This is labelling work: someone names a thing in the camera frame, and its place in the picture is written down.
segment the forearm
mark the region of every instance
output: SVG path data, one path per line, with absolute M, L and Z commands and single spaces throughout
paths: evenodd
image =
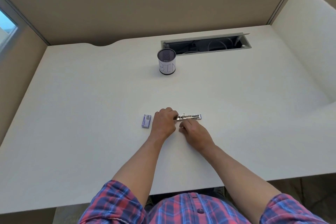
M 281 192 L 215 145 L 201 154 L 217 172 L 246 217 L 252 223 L 259 223 L 268 202 Z
M 153 184 L 156 163 L 164 139 L 149 136 L 141 148 L 114 175 L 145 206 Z

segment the mesh pen holder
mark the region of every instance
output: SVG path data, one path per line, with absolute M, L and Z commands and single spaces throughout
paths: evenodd
M 164 75 L 170 75 L 175 72 L 176 52 L 172 49 L 163 49 L 157 53 L 159 59 L 159 69 Z

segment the hand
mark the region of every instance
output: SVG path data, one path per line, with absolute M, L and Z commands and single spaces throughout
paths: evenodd
M 184 120 L 180 124 L 179 131 L 183 133 L 190 144 L 199 153 L 206 148 L 215 146 L 212 138 L 206 128 L 199 124 L 196 120 Z
M 179 114 L 170 107 L 156 112 L 150 136 L 166 140 L 176 130 L 174 117 L 178 115 Z

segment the white paper label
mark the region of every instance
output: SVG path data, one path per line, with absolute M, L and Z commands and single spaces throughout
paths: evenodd
M 170 62 L 162 62 L 159 60 L 159 66 L 160 66 L 160 71 L 163 74 L 171 74 L 175 71 L 176 66 L 175 66 L 175 60 L 170 61 Z

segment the person's right hand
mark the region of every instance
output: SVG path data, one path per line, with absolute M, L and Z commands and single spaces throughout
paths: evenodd
M 183 133 L 190 144 L 199 153 L 206 148 L 215 146 L 206 128 L 196 120 L 184 120 L 180 124 L 179 132 Z

